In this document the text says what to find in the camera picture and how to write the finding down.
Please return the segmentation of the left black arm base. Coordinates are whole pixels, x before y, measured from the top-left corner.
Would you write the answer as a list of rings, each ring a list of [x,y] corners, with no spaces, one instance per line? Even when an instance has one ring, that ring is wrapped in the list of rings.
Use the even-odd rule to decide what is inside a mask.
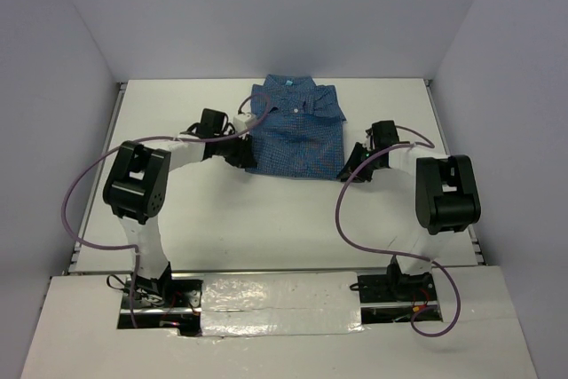
[[[138,292],[133,304],[125,289],[117,328],[172,329],[181,336],[200,336],[203,280],[177,278],[172,286],[171,293],[164,299]]]

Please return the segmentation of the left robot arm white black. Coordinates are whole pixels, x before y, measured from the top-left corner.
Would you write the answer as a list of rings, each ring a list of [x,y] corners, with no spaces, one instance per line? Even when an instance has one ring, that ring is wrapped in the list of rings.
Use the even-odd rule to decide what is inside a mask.
[[[134,141],[120,145],[104,185],[103,201],[134,247],[134,291],[151,305],[164,306],[174,295],[158,222],[170,173],[214,156],[239,169],[256,166],[249,132],[258,122],[252,113],[239,112],[230,121],[227,114],[205,108],[199,122],[172,139],[154,146]]]

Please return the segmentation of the blue checked long sleeve shirt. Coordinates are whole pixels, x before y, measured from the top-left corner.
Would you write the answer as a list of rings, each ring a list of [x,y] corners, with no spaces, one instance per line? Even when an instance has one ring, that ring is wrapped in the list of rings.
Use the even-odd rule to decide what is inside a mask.
[[[344,166],[343,123],[334,85],[311,77],[268,75],[251,90],[251,112],[263,122],[251,132],[256,166],[248,173],[334,180]]]

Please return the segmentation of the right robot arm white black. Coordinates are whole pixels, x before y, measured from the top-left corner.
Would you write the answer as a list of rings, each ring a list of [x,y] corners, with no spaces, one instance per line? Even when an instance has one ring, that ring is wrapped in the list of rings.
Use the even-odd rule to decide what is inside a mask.
[[[405,300],[424,287],[443,247],[481,217],[481,203],[471,159],[465,154],[436,151],[434,143],[416,130],[393,121],[380,121],[366,130],[367,141],[356,143],[336,178],[343,183],[335,205],[335,225],[355,249],[390,256],[386,290]],[[371,249],[350,241],[340,225],[340,209],[348,186],[372,180],[378,170],[397,170],[414,181],[414,213],[420,228],[401,249]]]

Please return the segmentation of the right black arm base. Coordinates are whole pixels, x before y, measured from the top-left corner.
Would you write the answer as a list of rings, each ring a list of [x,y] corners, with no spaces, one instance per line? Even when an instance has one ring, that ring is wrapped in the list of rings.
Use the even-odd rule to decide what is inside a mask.
[[[409,322],[438,301],[432,274],[402,273],[395,256],[384,272],[358,274],[350,291],[359,296],[363,325]]]

